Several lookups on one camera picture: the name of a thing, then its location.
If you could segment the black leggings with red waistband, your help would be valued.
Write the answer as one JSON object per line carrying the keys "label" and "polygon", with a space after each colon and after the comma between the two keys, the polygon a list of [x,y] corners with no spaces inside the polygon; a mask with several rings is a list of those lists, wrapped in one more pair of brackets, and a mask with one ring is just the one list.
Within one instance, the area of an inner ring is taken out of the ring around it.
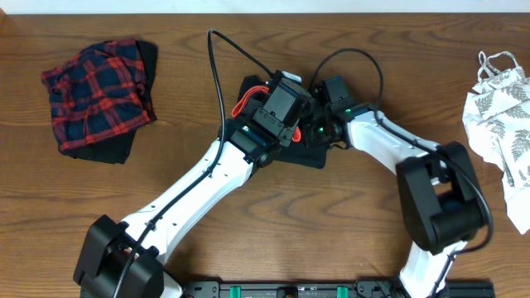
{"label": "black leggings with red waistband", "polygon": [[245,152],[256,168],[281,161],[322,169],[326,149],[303,143],[302,119],[313,103],[296,81],[280,76],[265,82],[256,75],[247,76],[227,121],[227,140]]}

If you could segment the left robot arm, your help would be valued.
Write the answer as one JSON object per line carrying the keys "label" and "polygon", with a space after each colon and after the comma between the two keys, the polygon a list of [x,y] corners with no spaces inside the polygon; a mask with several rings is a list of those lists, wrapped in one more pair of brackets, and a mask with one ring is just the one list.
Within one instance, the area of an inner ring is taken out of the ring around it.
{"label": "left robot arm", "polygon": [[277,71],[262,89],[241,98],[242,111],[162,195],[118,223],[103,215],[90,226],[73,275],[85,296],[183,296],[164,269],[173,250],[215,204],[277,159],[310,109],[297,75]]}

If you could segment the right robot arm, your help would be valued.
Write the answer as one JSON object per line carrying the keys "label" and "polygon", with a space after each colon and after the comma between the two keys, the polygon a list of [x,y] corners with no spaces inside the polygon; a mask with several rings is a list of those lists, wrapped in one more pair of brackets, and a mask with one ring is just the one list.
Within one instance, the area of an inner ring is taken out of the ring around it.
{"label": "right robot arm", "polygon": [[446,278],[491,213],[465,147],[440,145],[387,120],[378,107],[356,103],[340,76],[313,84],[311,114],[303,120],[306,144],[363,151],[397,178],[403,222],[412,239],[392,297],[484,297],[490,286],[451,284]]}

